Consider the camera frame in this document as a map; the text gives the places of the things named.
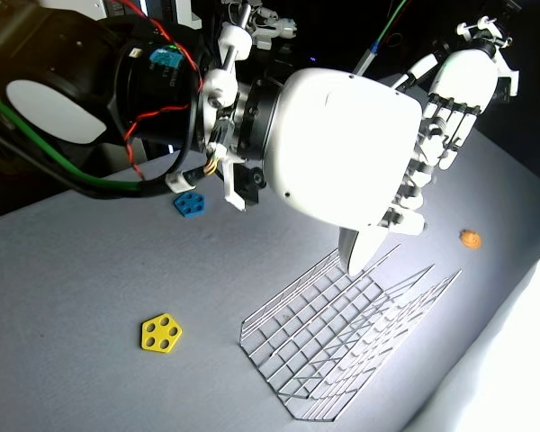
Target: robotic hand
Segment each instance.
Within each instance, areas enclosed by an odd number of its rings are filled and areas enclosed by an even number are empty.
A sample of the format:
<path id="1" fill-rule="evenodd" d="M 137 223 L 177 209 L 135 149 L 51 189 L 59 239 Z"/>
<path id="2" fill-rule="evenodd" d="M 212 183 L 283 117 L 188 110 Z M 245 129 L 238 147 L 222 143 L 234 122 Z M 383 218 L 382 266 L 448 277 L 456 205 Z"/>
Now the robotic hand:
<path id="1" fill-rule="evenodd" d="M 43 151 L 58 162 L 54 174 L 95 197 L 182 193 L 221 166 L 226 201 L 244 211 L 267 182 L 294 209 L 340 227 L 341 262 L 353 275 L 389 232 L 424 229 L 416 212 L 421 188 L 435 166 L 450 167 L 499 78 L 509 80 L 508 96 L 518 92 L 518 72 L 500 53 L 511 39 L 488 17 L 458 26 L 466 47 L 446 59 L 424 110 L 403 91 L 437 66 L 433 54 L 393 86 L 320 68 L 297 71 L 283 86 L 264 79 L 239 84 L 236 63 L 262 40 L 260 16 L 279 19 L 261 4 L 238 11 L 221 29 L 223 61 L 216 67 L 200 33 L 182 26 L 172 27 L 174 42 L 162 24 L 150 20 L 153 28 L 135 15 L 99 23 L 27 0 L 0 0 L 0 122 L 10 130 L 0 142 L 8 144 L 6 135 L 20 142 L 23 132 L 38 148 L 10 149 L 34 162 L 32 153 Z M 174 164 L 137 183 L 85 175 L 47 142 L 93 146 L 137 136 L 170 145 L 186 117 Z M 206 164 L 180 170 L 189 149 L 205 153 Z M 249 160 L 263 169 L 247 167 Z M 51 160 L 35 163 L 51 168 L 45 164 Z"/>

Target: orange object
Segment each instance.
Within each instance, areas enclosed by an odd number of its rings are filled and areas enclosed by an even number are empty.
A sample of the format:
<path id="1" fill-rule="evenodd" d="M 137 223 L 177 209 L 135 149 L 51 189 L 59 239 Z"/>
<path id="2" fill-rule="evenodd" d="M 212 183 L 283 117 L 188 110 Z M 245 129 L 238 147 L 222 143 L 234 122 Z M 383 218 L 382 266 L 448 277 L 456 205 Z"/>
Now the orange object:
<path id="1" fill-rule="evenodd" d="M 480 234 L 478 234 L 476 231 L 470 231 L 468 229 L 463 230 L 460 233 L 460 240 L 462 241 L 463 245 L 470 249 L 478 249 L 480 246 L 482 246 L 482 239 Z"/>

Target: metal wire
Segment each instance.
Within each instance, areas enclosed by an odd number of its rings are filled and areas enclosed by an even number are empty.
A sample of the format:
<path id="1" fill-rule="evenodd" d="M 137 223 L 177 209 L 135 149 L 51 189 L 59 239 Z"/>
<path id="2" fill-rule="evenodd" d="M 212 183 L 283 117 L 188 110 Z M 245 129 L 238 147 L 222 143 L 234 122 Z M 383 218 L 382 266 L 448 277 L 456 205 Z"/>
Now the metal wire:
<path id="1" fill-rule="evenodd" d="M 296 419 L 342 414 L 460 274 L 411 290 L 430 265 L 384 288 L 374 273 L 397 248 L 355 278 L 335 250 L 242 322 L 240 346 Z"/>

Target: blue pentagonal object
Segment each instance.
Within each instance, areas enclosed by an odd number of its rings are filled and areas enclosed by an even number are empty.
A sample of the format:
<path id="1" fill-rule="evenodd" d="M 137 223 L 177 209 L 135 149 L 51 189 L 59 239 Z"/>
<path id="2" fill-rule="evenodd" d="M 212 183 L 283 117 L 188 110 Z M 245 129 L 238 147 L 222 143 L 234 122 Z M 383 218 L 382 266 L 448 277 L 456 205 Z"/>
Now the blue pentagonal object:
<path id="1" fill-rule="evenodd" d="M 174 206 L 185 218 L 200 216 L 204 213 L 205 200 L 196 192 L 185 192 L 174 201 Z"/>

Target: metal grid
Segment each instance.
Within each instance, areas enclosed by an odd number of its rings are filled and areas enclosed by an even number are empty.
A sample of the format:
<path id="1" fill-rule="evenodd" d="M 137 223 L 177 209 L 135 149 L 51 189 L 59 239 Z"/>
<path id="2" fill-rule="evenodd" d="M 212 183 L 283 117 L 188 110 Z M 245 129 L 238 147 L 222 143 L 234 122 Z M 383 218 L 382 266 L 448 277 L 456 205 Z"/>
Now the metal grid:
<path id="1" fill-rule="evenodd" d="M 334 251 L 243 321 L 240 345 L 296 419 L 342 414 L 460 274 L 412 294 L 431 265 L 384 289 L 373 273 L 397 248 L 354 278 Z"/>

